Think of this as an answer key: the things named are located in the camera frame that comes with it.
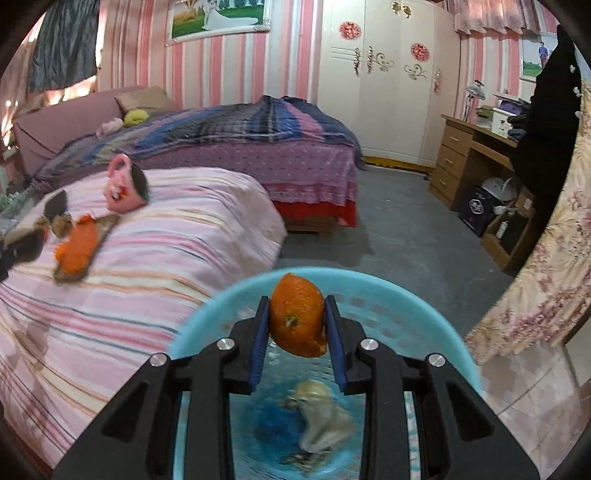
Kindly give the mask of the dark grey window curtain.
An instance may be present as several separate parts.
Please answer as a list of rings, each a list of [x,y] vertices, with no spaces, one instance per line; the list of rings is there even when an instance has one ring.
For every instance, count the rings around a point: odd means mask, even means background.
[[[56,1],[37,36],[28,92],[66,89],[97,73],[99,0]]]

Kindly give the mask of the wooden desk with drawers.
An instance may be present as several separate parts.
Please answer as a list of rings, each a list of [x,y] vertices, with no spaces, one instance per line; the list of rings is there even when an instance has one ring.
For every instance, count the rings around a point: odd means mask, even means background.
[[[463,120],[445,115],[443,139],[431,176],[429,191],[458,214],[470,186],[481,186],[498,198],[497,217],[488,226],[481,245],[497,266],[516,275],[533,246],[533,197],[515,176],[510,155],[516,143]]]

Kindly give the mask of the black box under desk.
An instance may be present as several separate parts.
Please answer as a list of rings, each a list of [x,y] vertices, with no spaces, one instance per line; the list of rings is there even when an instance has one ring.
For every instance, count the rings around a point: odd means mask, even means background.
[[[460,202],[458,218],[462,220],[477,237],[482,237],[488,226],[497,217],[495,208],[501,201],[481,186],[470,186]]]

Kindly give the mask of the pink piggy bank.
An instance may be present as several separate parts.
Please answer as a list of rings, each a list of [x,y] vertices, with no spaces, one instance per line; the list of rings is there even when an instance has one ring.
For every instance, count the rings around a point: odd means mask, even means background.
[[[123,215],[149,202],[149,185],[144,172],[125,154],[117,154],[107,169],[107,184],[103,189],[107,209]]]

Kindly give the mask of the blue plastic bag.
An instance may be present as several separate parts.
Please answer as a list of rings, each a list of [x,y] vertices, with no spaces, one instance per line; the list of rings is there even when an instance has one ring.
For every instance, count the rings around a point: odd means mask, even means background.
[[[250,442],[253,445],[254,457],[264,465],[295,468],[293,465],[281,464],[280,460],[284,455],[294,452],[297,432],[300,431],[303,422],[297,414],[281,412],[281,402],[283,401],[266,401],[257,407],[256,413],[252,416]]]

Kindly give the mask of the purple bed with plaid quilt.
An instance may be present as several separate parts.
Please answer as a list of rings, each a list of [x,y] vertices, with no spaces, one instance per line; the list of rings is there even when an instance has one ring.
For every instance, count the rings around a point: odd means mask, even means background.
[[[284,219],[318,229],[356,226],[356,174],[365,167],[356,135],[318,106],[263,95],[253,103],[175,110],[104,138],[97,129],[123,113],[115,96],[92,93],[52,106],[26,106],[13,122],[33,188],[49,193],[106,169],[117,154],[143,170],[212,167],[263,185]]]

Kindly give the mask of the pink plush toy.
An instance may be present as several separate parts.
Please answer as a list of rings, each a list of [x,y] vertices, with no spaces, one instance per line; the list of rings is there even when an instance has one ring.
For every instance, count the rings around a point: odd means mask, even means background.
[[[112,120],[103,123],[96,131],[95,135],[97,138],[104,138],[112,135],[124,126],[124,122],[121,118],[115,117]]]

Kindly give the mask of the white wardrobe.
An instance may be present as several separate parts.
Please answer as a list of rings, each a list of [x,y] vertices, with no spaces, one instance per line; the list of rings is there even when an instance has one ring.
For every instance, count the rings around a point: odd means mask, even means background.
[[[434,168],[459,92],[460,36],[435,1],[326,1],[318,107],[367,160]]]

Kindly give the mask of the framed wedding photo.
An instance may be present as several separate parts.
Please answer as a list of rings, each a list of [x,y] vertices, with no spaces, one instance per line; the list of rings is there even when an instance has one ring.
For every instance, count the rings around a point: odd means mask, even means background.
[[[166,44],[270,31],[271,1],[170,1]]]

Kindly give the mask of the brown crumpled paper ball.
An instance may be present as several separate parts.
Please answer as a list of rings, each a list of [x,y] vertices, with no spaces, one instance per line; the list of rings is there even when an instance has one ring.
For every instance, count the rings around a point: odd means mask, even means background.
[[[66,238],[73,228],[72,216],[69,213],[62,213],[53,217],[50,221],[53,235],[58,239]]]

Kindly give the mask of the light blue plastic basket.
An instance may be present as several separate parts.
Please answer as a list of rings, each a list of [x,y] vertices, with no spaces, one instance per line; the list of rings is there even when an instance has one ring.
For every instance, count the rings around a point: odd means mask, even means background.
[[[424,359],[440,353],[475,388],[481,387],[479,368],[455,328],[430,304],[396,284],[351,270],[328,267],[298,267],[293,272],[314,283],[325,296],[332,295],[343,317],[363,325],[366,335],[388,345],[394,352]],[[212,342],[229,335],[239,320],[256,314],[259,300],[273,294],[287,270],[274,270],[250,277],[225,289],[200,307],[181,328],[168,349],[171,358],[197,354]],[[356,433],[332,459],[307,475],[293,467],[270,467],[253,455],[250,442],[252,416],[266,401],[283,401],[298,382],[315,380],[328,385],[335,401],[352,415]],[[266,349],[263,376],[249,396],[230,399],[231,436],[235,476],[238,479],[355,479],[359,475],[363,443],[362,395],[339,392],[328,355],[304,359],[270,343]]]

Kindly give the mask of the white box on desk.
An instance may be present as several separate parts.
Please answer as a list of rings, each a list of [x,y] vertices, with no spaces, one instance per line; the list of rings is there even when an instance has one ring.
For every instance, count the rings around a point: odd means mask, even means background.
[[[498,136],[507,138],[508,132],[513,128],[512,124],[509,122],[509,119],[514,117],[514,114],[499,108],[494,108],[492,112],[493,116],[491,132]]]

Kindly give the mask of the brown pillow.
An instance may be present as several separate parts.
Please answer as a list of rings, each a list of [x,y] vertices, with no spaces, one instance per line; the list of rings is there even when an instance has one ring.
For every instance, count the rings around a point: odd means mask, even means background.
[[[123,113],[143,110],[152,116],[175,110],[174,102],[158,86],[124,92],[116,95],[115,100]]]

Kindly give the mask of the black phone wallet case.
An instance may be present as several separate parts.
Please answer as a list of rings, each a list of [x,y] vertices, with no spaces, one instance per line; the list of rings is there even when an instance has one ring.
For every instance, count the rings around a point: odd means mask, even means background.
[[[49,222],[52,222],[55,217],[63,215],[66,212],[67,192],[60,190],[45,203],[43,215]]]

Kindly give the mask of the yellow plush toy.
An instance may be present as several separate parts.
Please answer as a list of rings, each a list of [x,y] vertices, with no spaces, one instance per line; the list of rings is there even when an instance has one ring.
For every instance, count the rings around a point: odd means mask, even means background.
[[[132,109],[127,111],[123,116],[123,127],[131,128],[140,125],[150,119],[148,112],[142,109]]]

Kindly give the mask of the black hanging garment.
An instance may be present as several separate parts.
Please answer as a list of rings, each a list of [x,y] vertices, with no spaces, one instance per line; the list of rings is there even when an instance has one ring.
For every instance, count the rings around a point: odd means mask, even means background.
[[[536,78],[525,135],[511,159],[518,180],[534,196],[533,229],[542,233],[565,184],[579,129],[582,83],[575,44],[563,26],[558,44]]]

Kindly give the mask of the tan phone case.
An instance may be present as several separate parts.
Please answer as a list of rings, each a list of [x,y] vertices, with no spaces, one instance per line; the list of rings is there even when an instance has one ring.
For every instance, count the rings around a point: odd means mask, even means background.
[[[58,283],[81,281],[120,216],[108,214],[94,217],[83,215],[74,224],[69,236],[54,251],[56,266],[53,278]]]

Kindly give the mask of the small framed photo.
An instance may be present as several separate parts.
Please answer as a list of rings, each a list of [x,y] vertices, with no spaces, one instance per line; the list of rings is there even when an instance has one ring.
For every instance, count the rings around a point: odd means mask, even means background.
[[[534,81],[542,72],[557,46],[557,35],[547,32],[524,34],[520,39],[521,75],[525,81]]]

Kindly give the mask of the floral curtain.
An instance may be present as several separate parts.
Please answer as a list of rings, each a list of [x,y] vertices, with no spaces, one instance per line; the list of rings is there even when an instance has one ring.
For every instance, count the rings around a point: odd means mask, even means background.
[[[474,361],[518,354],[537,342],[553,347],[590,309],[590,82],[565,184],[539,242],[501,299],[465,337]]]

